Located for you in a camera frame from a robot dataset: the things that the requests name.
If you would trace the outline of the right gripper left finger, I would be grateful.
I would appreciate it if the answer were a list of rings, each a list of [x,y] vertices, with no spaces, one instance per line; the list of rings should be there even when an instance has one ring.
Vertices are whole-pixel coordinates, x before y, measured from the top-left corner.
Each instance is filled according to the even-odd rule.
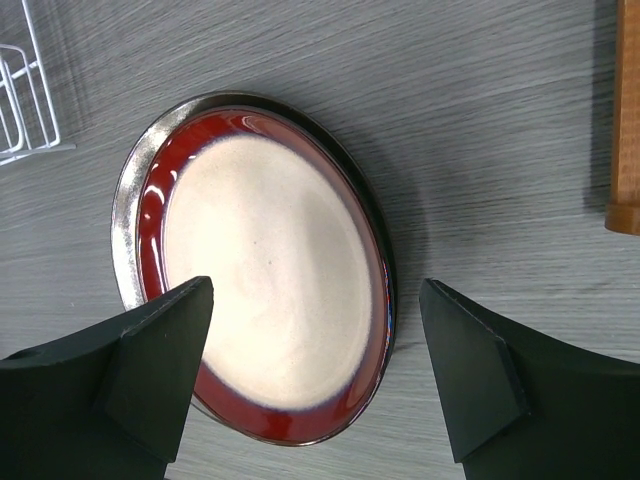
[[[207,277],[1,361],[4,479],[162,479],[213,308]]]

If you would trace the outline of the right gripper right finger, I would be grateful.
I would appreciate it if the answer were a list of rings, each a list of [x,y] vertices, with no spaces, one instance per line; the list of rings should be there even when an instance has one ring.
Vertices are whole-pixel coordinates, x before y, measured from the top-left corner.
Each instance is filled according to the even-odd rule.
[[[638,364],[556,340],[435,279],[419,302],[466,478],[638,478]]]

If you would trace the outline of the large brown cream plate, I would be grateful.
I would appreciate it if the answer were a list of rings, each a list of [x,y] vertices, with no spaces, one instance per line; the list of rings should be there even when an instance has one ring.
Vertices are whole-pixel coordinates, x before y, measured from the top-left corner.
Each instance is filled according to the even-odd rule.
[[[374,189],[347,149],[315,119],[278,99],[243,91],[199,95],[161,114],[129,153],[113,200],[111,248],[120,297],[126,309],[133,309],[167,291],[160,248],[168,196],[190,154],[237,133],[258,134],[322,156],[362,213],[384,290],[374,302],[374,338],[362,364],[354,379],[326,402],[297,413],[254,405],[202,365],[192,403],[212,420],[259,441],[317,444],[351,426],[377,393],[393,351],[398,295],[392,242]]]

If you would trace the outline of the red rimmed cream plate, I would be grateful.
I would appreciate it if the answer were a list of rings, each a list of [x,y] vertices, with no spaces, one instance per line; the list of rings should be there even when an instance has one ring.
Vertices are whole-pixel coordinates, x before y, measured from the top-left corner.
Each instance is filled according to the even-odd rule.
[[[370,403],[389,360],[389,251],[340,159],[280,115],[200,113],[152,155],[137,206],[147,299],[213,284],[195,395],[269,443],[324,441]]]

